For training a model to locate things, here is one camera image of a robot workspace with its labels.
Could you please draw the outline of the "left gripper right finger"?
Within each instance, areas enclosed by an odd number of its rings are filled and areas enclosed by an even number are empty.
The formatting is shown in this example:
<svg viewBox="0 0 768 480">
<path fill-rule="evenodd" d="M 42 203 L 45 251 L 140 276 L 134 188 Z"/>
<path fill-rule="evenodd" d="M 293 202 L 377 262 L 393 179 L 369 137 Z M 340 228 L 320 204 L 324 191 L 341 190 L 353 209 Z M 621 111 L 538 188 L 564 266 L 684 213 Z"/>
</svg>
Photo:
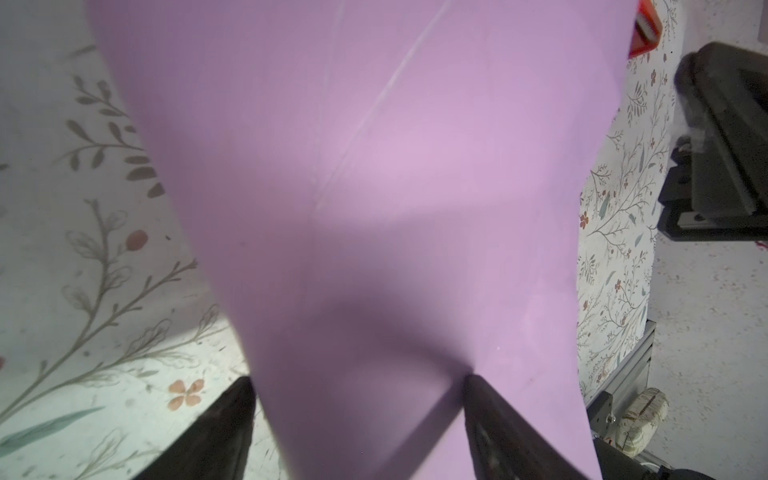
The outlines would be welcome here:
<svg viewBox="0 0 768 480">
<path fill-rule="evenodd" d="M 586 479 L 483 377 L 464 379 L 462 402 L 478 479 Z"/>
</svg>

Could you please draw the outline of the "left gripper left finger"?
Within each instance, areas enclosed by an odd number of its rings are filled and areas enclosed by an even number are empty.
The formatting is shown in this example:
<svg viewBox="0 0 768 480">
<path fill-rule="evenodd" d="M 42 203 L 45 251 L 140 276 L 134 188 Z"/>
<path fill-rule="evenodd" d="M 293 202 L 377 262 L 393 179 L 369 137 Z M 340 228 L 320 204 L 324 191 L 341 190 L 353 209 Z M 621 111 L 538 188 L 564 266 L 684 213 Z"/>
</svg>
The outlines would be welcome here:
<svg viewBox="0 0 768 480">
<path fill-rule="evenodd" d="M 247 376 L 236 379 L 140 480 L 242 480 L 252 443 L 257 395 Z"/>
</svg>

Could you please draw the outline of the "pink wrapping paper sheet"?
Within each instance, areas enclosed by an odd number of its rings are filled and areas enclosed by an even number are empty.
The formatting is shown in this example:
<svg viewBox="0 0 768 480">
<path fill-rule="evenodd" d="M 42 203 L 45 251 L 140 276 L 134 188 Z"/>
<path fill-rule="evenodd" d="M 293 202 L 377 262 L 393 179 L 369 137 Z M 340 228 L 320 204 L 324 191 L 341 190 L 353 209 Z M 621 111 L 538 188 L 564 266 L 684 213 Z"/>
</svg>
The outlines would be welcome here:
<svg viewBox="0 0 768 480">
<path fill-rule="evenodd" d="M 89 1 L 293 479 L 470 479 L 484 377 L 600 477 L 580 194 L 634 1 Z"/>
</svg>

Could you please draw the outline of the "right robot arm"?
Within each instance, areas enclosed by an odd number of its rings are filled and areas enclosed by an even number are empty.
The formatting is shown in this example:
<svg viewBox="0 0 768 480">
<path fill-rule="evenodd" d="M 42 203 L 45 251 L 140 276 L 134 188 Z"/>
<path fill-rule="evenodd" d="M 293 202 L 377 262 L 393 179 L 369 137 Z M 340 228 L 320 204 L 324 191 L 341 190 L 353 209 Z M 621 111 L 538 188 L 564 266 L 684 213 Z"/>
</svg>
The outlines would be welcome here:
<svg viewBox="0 0 768 480">
<path fill-rule="evenodd" d="M 766 241 L 766 56 L 710 42 L 681 59 L 674 85 L 688 130 L 659 194 L 659 231 L 677 242 Z"/>
</svg>

